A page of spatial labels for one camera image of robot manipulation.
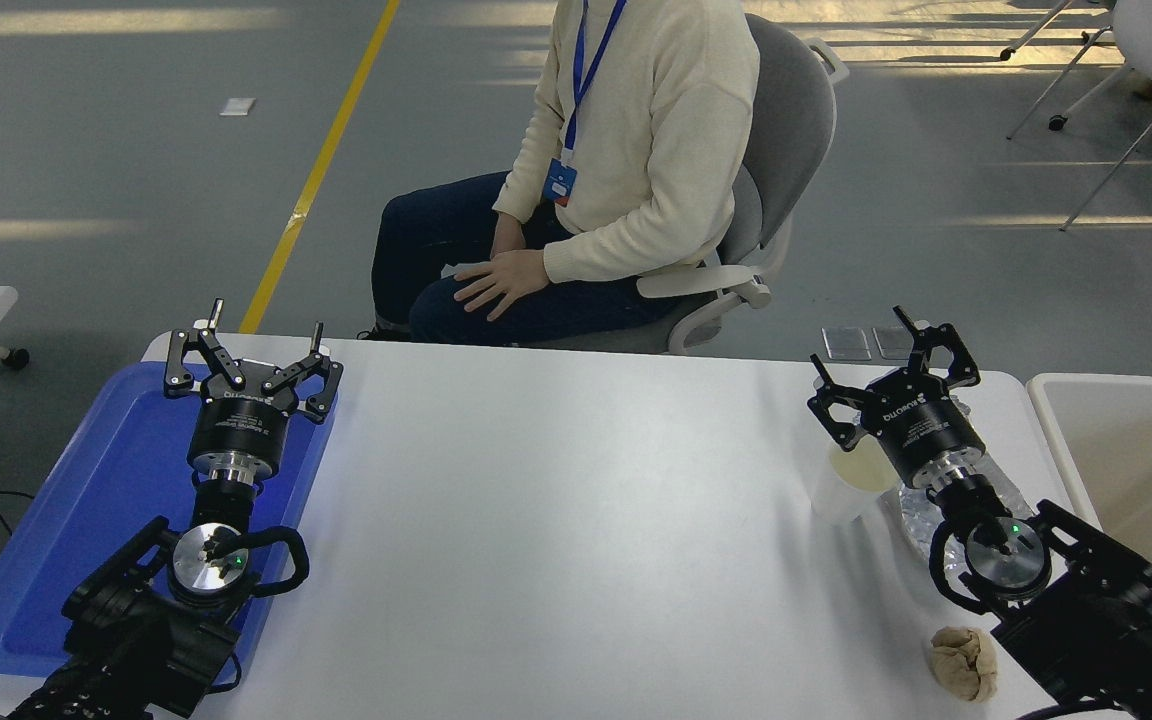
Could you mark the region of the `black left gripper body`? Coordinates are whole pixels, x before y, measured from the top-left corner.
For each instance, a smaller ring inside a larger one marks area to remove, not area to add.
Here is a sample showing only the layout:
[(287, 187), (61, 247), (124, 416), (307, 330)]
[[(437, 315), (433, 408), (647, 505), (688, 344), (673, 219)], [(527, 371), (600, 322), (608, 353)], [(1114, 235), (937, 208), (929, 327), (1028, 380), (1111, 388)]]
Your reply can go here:
[(266, 395), (268, 382), (279, 367), (266, 363), (242, 363), (238, 376), (244, 386), (233, 389), (221, 373), (202, 382), (200, 414), (187, 450), (197, 473), (210, 473), (223, 457), (234, 454), (251, 460), (257, 478), (279, 473), (294, 410), (294, 392), (285, 388)]

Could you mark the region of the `person's right hand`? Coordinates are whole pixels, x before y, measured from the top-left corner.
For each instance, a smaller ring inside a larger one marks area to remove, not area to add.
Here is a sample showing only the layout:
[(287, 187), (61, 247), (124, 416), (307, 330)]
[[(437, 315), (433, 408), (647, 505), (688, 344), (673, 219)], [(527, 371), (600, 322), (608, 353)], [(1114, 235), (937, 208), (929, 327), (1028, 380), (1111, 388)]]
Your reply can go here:
[(516, 217), (498, 211), (495, 229), (492, 240), (492, 250), (488, 252), (490, 259), (495, 259), (503, 252), (513, 252), (526, 249), (524, 223)]

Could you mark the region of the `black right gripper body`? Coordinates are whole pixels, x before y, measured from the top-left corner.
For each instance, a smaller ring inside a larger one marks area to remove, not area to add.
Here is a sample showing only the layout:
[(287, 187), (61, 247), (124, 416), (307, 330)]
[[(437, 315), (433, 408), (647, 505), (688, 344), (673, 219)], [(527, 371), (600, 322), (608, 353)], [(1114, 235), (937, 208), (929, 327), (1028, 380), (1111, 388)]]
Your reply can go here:
[(929, 462), (952, 452), (986, 454), (986, 442), (950, 391), (947, 378), (908, 367), (869, 384), (861, 427), (876, 437), (900, 480), (914, 482)]

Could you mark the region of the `person's left hand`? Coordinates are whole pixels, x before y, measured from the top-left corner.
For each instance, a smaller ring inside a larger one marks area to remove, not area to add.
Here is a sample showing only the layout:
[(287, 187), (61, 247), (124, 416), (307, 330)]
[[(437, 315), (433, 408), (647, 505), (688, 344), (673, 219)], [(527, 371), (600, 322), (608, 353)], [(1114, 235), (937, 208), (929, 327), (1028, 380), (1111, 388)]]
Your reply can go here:
[(453, 300), (461, 302), (467, 313), (485, 310), (488, 323), (502, 319), (520, 300), (550, 286), (544, 252), (532, 249), (500, 252), (454, 279), (463, 287), (453, 291)]

